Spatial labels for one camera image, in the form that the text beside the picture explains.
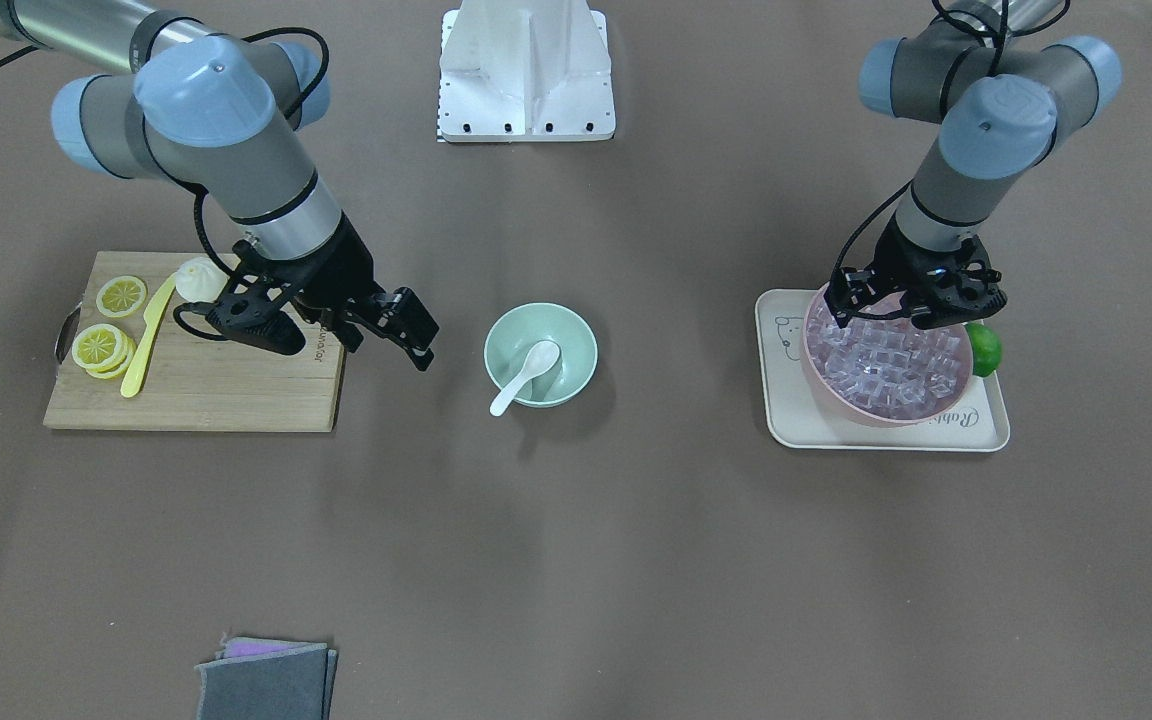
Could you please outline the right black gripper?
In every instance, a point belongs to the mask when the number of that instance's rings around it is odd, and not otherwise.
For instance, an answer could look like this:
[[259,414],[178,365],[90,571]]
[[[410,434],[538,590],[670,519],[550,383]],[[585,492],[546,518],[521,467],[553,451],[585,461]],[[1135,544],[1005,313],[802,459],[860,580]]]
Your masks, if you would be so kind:
[[236,245],[238,291],[265,285],[265,295],[282,306],[293,304],[306,323],[317,323],[338,338],[349,354],[364,342],[366,327],[404,350],[419,372],[433,364],[431,343],[439,325],[410,287],[379,291],[374,262],[347,215],[332,236],[301,258],[270,258],[260,234],[248,234]]

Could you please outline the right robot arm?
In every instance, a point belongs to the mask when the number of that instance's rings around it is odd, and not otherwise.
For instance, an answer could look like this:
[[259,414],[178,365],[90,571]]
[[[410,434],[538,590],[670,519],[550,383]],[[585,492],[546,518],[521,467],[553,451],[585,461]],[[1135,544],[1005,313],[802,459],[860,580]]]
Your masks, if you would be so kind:
[[410,288],[376,282],[367,247],[296,136],[328,108],[328,53],[141,1],[0,1],[0,37],[101,68],[52,101],[65,156],[212,197],[238,225],[223,290],[175,318],[204,316],[205,340],[282,355],[305,346],[300,323],[349,351],[372,332],[429,369],[438,325]]

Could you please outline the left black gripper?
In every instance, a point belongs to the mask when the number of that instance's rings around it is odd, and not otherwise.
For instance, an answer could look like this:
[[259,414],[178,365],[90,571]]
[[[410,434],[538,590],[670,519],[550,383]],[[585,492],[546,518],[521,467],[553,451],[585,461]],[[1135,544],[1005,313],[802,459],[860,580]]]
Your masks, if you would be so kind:
[[870,268],[836,266],[826,286],[826,306],[838,328],[864,314],[882,297],[902,293],[911,301],[980,301],[982,245],[973,232],[952,233],[947,249],[914,242],[899,220],[888,220]]

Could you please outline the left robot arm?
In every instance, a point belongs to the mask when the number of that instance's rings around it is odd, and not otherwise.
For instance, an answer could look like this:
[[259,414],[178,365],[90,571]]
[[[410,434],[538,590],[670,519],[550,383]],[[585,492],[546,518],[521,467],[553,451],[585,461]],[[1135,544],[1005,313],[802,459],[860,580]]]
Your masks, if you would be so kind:
[[919,35],[869,51],[861,103],[888,118],[940,127],[863,270],[836,263],[826,305],[838,325],[890,318],[932,329],[973,323],[1006,304],[1001,275],[979,237],[1021,174],[1102,113],[1123,65],[1101,38],[1071,36],[1039,51],[1011,50],[1061,15],[1055,1],[955,1]]

